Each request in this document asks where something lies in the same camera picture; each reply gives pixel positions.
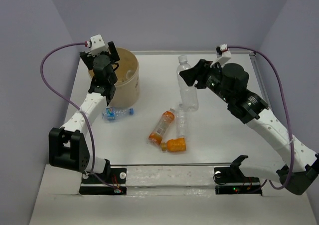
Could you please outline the clear bottle blue green label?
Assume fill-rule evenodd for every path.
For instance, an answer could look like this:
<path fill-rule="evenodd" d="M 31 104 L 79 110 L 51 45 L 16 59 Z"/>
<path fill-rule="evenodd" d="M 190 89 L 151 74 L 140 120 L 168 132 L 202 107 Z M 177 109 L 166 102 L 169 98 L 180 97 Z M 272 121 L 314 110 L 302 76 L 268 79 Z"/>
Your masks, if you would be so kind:
<path fill-rule="evenodd" d="M 126 81 L 132 80 L 133 77 L 134 77 L 134 75 L 135 75 L 135 73 L 136 73 L 136 71 L 134 71 L 134 70 L 128 70 L 128 71 L 126 72 L 126 75 L 125 75 Z"/>

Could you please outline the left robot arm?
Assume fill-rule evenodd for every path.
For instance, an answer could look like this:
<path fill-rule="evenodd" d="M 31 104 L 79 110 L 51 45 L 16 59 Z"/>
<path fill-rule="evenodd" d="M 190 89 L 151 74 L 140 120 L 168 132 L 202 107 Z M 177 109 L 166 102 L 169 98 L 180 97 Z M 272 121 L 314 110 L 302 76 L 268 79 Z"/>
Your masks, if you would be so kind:
<path fill-rule="evenodd" d="M 88 93 L 81 104 L 69 104 L 76 108 L 73 116 L 59 128 L 48 134 L 49 163 L 51 166 L 92 175 L 104 183 L 110 178 L 110 161 L 98 158 L 91 125 L 104 107 L 112 101 L 118 79 L 120 57 L 112 41 L 89 40 L 83 43 L 90 49 L 81 52 L 80 58 L 93 71 Z"/>

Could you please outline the clear bottle inside bin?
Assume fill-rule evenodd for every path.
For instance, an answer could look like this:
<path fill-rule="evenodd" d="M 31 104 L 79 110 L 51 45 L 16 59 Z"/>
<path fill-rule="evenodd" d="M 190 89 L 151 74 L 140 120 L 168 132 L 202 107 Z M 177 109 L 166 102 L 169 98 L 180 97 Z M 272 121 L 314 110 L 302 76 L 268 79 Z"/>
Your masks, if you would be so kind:
<path fill-rule="evenodd" d="M 116 87 L 117 87 L 117 86 L 123 86 L 123 85 L 127 84 L 129 81 L 130 81 L 130 80 L 127 79 L 126 77 L 121 77 L 121 78 L 118 77 L 118 80 L 117 80 L 117 82 L 115 83 L 115 86 L 116 86 Z"/>

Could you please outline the tall orange juice bottle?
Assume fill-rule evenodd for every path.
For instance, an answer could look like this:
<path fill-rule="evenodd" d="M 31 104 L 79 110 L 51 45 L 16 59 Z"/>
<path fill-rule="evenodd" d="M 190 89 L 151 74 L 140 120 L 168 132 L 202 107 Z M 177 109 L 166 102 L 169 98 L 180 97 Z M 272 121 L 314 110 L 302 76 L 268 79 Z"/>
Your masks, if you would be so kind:
<path fill-rule="evenodd" d="M 168 111 L 165 111 L 161 115 L 155 128 L 150 133 L 148 137 L 148 142 L 154 145 L 160 145 L 168 128 L 170 127 L 174 119 L 175 119 L 174 109 L 170 108 Z"/>

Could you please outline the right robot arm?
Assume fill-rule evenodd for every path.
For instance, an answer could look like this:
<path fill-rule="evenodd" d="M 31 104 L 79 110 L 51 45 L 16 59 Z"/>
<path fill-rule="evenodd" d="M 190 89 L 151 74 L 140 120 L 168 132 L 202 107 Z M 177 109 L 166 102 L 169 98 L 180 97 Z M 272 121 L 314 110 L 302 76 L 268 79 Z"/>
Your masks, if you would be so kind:
<path fill-rule="evenodd" d="M 295 195 L 302 195 L 319 175 L 319 155 L 289 134 L 269 105 L 247 89 L 249 74 L 237 63 L 221 65 L 201 59 L 193 68 L 179 73 L 187 86 L 210 89 L 226 104 L 228 111 L 260 135 L 282 158 L 254 165 L 247 155 L 237 157 L 229 175 L 235 181 L 245 177 L 280 183 Z"/>

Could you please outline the clear bottle blue cap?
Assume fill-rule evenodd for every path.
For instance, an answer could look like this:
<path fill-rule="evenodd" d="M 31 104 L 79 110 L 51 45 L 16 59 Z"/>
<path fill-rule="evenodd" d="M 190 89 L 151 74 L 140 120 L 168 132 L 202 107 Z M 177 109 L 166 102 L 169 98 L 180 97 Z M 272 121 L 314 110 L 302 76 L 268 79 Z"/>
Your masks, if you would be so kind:
<path fill-rule="evenodd" d="M 102 119 L 105 121 L 116 121 L 122 118 L 125 118 L 127 116 L 133 116 L 134 115 L 134 109 L 133 108 L 115 108 L 115 107 L 107 107 L 102 112 Z"/>

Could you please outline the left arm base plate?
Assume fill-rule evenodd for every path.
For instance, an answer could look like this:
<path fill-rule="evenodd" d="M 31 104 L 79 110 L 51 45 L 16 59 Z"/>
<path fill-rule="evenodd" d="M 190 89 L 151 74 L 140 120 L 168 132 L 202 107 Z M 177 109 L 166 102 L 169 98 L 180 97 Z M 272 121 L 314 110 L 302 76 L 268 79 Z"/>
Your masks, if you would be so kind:
<path fill-rule="evenodd" d="M 79 194 L 81 195 L 107 195 L 124 196 L 127 194 L 127 167 L 112 166 L 108 178 L 102 175 L 83 174 Z"/>

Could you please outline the short orange bottle yellow cap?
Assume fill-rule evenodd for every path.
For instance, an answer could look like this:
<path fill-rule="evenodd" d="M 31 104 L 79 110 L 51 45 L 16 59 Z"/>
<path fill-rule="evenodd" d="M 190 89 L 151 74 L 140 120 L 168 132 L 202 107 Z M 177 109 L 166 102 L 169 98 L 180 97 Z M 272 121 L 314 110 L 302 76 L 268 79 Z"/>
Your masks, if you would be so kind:
<path fill-rule="evenodd" d="M 171 139 L 160 144 L 163 152 L 180 153 L 186 151 L 185 138 Z"/>

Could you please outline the beige plastic bin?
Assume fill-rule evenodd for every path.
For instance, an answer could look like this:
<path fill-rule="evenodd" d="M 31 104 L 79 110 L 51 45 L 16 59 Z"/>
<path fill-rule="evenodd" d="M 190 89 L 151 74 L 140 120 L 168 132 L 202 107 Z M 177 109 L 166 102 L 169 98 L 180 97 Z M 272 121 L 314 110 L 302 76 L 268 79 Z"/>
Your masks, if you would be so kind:
<path fill-rule="evenodd" d="M 139 62 L 135 55 L 120 47 L 108 48 L 98 55 L 81 52 L 80 58 L 91 76 L 89 94 L 102 97 L 106 105 L 130 107 L 139 94 Z"/>

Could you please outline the clear crushed plastic bottle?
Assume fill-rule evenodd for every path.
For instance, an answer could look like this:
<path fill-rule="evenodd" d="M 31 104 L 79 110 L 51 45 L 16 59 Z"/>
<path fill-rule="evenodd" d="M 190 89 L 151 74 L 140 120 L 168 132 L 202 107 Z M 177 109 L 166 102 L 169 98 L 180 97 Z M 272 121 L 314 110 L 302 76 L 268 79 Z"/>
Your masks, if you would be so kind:
<path fill-rule="evenodd" d="M 188 114 L 182 108 L 179 108 L 176 114 L 176 136 L 177 138 L 186 138 L 188 135 Z"/>

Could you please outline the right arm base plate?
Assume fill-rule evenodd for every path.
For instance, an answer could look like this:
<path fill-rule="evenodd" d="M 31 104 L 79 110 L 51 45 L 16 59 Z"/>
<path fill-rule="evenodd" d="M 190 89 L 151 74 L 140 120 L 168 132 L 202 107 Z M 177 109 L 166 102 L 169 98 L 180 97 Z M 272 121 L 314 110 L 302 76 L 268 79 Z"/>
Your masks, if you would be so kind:
<path fill-rule="evenodd" d="M 239 169 L 247 158 L 247 155 L 240 155 L 229 166 L 214 168 L 213 180 L 217 195 L 262 195 L 260 179 L 246 177 Z"/>

